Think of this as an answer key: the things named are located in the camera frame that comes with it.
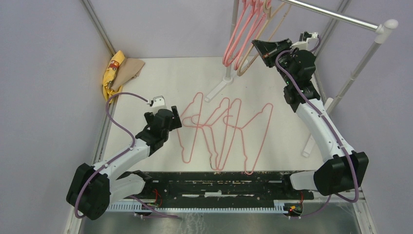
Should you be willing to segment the thick pink plastic hanger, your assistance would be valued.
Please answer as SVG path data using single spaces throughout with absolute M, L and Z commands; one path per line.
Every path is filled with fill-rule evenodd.
M 249 22 L 252 20 L 252 17 L 255 15 L 256 0 L 242 0 L 242 8 L 239 7 L 242 11 L 237 16 L 236 24 L 234 30 L 231 34 L 227 48 L 225 49 L 222 63 L 225 67 L 228 67 L 233 63 L 233 61 L 240 57 L 243 48 L 239 47 L 238 44 L 242 38 L 242 35 L 248 26 Z

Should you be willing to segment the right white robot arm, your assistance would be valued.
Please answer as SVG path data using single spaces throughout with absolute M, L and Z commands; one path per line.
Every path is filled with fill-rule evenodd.
M 308 50 L 293 48 L 289 39 L 277 42 L 255 39 L 252 45 L 264 64 L 275 67 L 283 78 L 284 99 L 309 129 L 323 158 L 319 169 L 291 174 L 289 181 L 281 186 L 282 195 L 294 199 L 301 190 L 317 191 L 324 196 L 357 191 L 369 159 L 347 143 L 328 116 L 311 82 L 316 56 Z

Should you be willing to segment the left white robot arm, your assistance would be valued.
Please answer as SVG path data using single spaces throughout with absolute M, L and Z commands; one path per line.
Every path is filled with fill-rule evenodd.
M 131 195 L 152 195 L 153 185 L 147 182 L 150 177 L 141 171 L 130 172 L 129 168 L 163 147 L 169 133 L 181 128 L 182 123 L 176 106 L 146 112 L 144 117 L 144 129 L 117 155 L 94 165 L 83 163 L 76 169 L 66 201 L 82 213 L 80 218 L 96 220 L 114 202 Z

